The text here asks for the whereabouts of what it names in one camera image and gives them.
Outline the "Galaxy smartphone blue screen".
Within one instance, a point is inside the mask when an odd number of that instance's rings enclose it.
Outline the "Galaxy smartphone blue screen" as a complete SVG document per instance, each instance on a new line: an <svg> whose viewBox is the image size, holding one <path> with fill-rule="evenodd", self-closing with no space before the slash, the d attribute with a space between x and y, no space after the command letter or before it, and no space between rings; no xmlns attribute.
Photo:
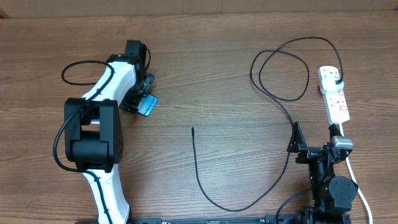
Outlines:
<svg viewBox="0 0 398 224"><path fill-rule="evenodd" d="M141 99L137 107L137 112L145 117L149 117L153 112L157 102L157 97L153 95L147 95L145 98Z"/></svg>

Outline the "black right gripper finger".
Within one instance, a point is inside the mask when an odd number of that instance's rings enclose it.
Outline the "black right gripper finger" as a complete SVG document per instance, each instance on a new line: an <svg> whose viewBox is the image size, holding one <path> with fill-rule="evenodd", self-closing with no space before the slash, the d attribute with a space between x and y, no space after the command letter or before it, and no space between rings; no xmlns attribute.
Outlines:
<svg viewBox="0 0 398 224"><path fill-rule="evenodd" d="M336 124L329 125L330 137L341 136L341 132Z"/></svg>
<svg viewBox="0 0 398 224"><path fill-rule="evenodd" d="M307 143L300 128L300 124L296 121L292 127L292 135L287 146L287 152L300 152L306 146Z"/></svg>

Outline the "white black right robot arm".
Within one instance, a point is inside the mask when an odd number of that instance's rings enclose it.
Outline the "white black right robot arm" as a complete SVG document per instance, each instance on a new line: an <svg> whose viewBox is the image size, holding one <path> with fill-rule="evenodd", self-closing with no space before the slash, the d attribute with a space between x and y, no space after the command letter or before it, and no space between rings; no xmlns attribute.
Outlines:
<svg viewBox="0 0 398 224"><path fill-rule="evenodd" d="M347 177L337 176L334 165L348 158L353 150L353 142L343 136L334 124L329 126L329 132L330 140L322 147L310 147L299 123L293 124L287 152L297 154L296 163L308 165L310 188L294 195L287 202L310 192L313 205L300 209L290 223L351 223L347 213L352 209L358 185Z"/></svg>

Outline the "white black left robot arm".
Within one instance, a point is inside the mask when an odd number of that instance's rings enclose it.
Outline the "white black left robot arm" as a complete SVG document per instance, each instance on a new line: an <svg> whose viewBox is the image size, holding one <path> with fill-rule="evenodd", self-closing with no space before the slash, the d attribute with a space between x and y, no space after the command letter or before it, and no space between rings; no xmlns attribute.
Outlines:
<svg viewBox="0 0 398 224"><path fill-rule="evenodd" d="M98 209L96 223L133 223L119 175L124 138L120 111L148 117L158 99L149 94L151 54L139 40L127 40L123 54L112 54L91 90L64 104L64 123L53 144L55 162L88 181Z"/></svg>

